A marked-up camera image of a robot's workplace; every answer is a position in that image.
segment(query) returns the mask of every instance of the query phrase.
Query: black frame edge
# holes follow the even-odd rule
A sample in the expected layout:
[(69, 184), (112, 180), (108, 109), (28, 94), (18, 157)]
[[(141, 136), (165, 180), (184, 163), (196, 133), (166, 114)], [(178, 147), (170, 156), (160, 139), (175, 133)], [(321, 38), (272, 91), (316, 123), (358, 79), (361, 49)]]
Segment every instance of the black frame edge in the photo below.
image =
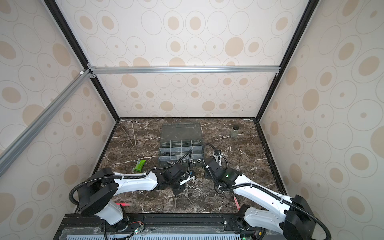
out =
[(299, 41), (300, 41), (300, 39), (301, 39), (301, 37), (302, 37), (302, 35), (303, 35), (311, 17), (312, 17), (314, 10), (316, 9), (316, 6), (318, 3), (319, 3), (319, 0), (310, 0), (308, 2), (308, 5), (304, 10), (303, 16), (301, 17), (300, 22), (296, 28), (296, 31), (293, 34), (292, 40), (289, 43), (287, 51), (285, 52), (284, 57), (281, 61), (280, 71), (277, 74), (277, 76), (274, 77), (272, 84), (271, 84), (270, 88), (268, 89), (268, 92), (267, 92), (267, 94), (263, 100), (263, 103), (260, 107), (260, 110), (256, 116), (257, 121), (260, 121), (261, 117), (263, 116), (263, 114), (264, 114), (264, 112), (265, 112), (265, 110), (269, 104), (269, 101), (271, 100), (271, 98), (275, 92), (275, 89), (276, 89), (277, 85), (279, 84), (280, 79), (283, 76), (283, 74), (284, 74), (284, 72), (285, 72), (285, 70), (289, 64), (289, 61), (291, 60), (292, 55), (293, 55), (297, 45), (299, 44)]
[(105, 143), (104, 149), (101, 152), (99, 160), (97, 161), (97, 164), (95, 165), (95, 167), (93, 169), (92, 175), (95, 174), (97, 172), (97, 169), (100, 167), (101, 161), (103, 160), (104, 154), (105, 154), (105, 152), (108, 149), (108, 146), (109, 146), (109, 144), (110, 144), (110, 142), (112, 140), (113, 134), (115, 134), (115, 131), (116, 131), (116, 128), (118, 127), (118, 125), (119, 125), (119, 122), (120, 122), (120, 119), (117, 120), (116, 123), (115, 123), (115, 126), (113, 126), (113, 129), (111, 131), (111, 135), (109, 136), (107, 142)]
[(283, 181), (280, 177), (280, 173), (277, 170), (275, 160), (273, 159), (271, 150), (268, 147), (268, 143), (266, 142), (266, 139), (265, 139), (265, 136), (264, 136), (264, 133), (263, 133), (263, 130), (260, 126), (259, 121), (255, 121), (255, 127), (256, 127), (257, 133), (259, 134), (260, 141), (262, 142), (263, 149), (265, 152), (265, 157), (267, 158), (269, 168), (271, 169), (273, 178), (275, 179), (277, 189), (279, 190), (279, 193), (287, 195)]
[[(69, 27), (67, 21), (65, 20), (55, 0), (44, 0), (44, 2), (47, 5), (49, 11), (51, 12), (53, 18), (55, 19), (57, 25), (59, 26), (61, 32), (64, 34), (65, 38), (67, 39), (73, 52), (76, 54), (77, 58), (80, 60), (80, 63), (83, 66), (83, 68), (89, 69), (89, 66), (87, 65), (88, 59), (85, 56), (83, 50), (81, 49), (78, 41), (76, 40), (71, 28)], [(100, 84), (99, 80), (95, 77), (95, 78), (91, 78), (91, 81), (95, 86), (97, 92), (100, 94), (101, 99), (104, 101), (104, 104), (107, 106), (114, 120), (118, 121), (119, 116), (115, 108), (113, 107), (111, 101), (107, 97), (107, 94), (105, 93), (104, 88)]]

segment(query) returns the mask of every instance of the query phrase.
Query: vented metal panel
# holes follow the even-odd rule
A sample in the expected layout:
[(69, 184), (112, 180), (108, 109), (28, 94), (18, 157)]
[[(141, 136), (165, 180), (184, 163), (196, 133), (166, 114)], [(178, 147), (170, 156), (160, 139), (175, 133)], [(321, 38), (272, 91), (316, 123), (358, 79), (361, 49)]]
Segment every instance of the vented metal panel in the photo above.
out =
[[(109, 240), (114, 240), (127, 235), (109, 235)], [(102, 234), (97, 235), (68, 235), (67, 240), (104, 240)], [(234, 233), (215, 233), (215, 234), (147, 234), (136, 235), (129, 240), (240, 240), (240, 235)]]

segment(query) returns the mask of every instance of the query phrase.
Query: small glass bottle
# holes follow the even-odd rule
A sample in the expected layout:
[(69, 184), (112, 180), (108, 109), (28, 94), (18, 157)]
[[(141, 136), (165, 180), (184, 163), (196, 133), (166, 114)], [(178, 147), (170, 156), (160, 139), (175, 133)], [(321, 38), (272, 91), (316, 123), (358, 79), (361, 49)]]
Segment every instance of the small glass bottle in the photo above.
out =
[(230, 133), (230, 136), (231, 138), (237, 138), (237, 134), (238, 134), (238, 130), (240, 129), (239, 125), (235, 124), (232, 129), (231, 129), (231, 133)]

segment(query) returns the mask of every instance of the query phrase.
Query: brown marble surface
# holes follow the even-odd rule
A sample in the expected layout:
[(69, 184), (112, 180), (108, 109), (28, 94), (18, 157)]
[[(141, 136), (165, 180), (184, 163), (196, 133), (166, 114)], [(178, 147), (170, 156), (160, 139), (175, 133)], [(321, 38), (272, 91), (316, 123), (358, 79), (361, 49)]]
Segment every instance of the brown marble surface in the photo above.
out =
[[(113, 134), (99, 169), (111, 167), (114, 172), (133, 173), (138, 159), (146, 160), (143, 172), (156, 166), (161, 127), (163, 123), (171, 122), (199, 122), (204, 142), (211, 143), (222, 150), (227, 156), (230, 167), (253, 181), (278, 191), (251, 119), (122, 119)], [(135, 147), (132, 123), (137, 147)], [(239, 135), (235, 139), (229, 137), (233, 124), (240, 126)], [(240, 206), (249, 204), (258, 207), (249, 199), (231, 192), (217, 194), (214, 191), (213, 182), (204, 179), (204, 170), (201, 167), (195, 167), (194, 171), (197, 179), (188, 182), (186, 189), (177, 198), (171, 189), (166, 189), (128, 192), (113, 197), (113, 200), (131, 203), (131, 207), (126, 207), (126, 211), (130, 213), (237, 212), (234, 195)]]

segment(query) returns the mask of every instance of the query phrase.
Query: black metal base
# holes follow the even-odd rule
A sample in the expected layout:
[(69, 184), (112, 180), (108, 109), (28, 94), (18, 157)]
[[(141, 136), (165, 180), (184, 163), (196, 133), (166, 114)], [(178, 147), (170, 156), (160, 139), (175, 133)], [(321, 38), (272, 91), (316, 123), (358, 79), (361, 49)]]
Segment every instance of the black metal base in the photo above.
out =
[[(234, 214), (127, 214), (129, 222), (142, 221), (146, 228), (153, 227), (212, 227), (222, 230), (222, 233), (240, 234), (241, 237), (251, 237), (260, 227), (250, 227), (241, 230), (236, 223), (238, 215)], [(104, 220), (97, 216), (83, 217), (79, 214), (66, 214), (53, 240), (58, 240), (65, 228), (104, 227)], [(123, 232), (116, 232), (109, 224), (106, 231), (111, 234), (131, 234), (139, 223), (133, 223)]]

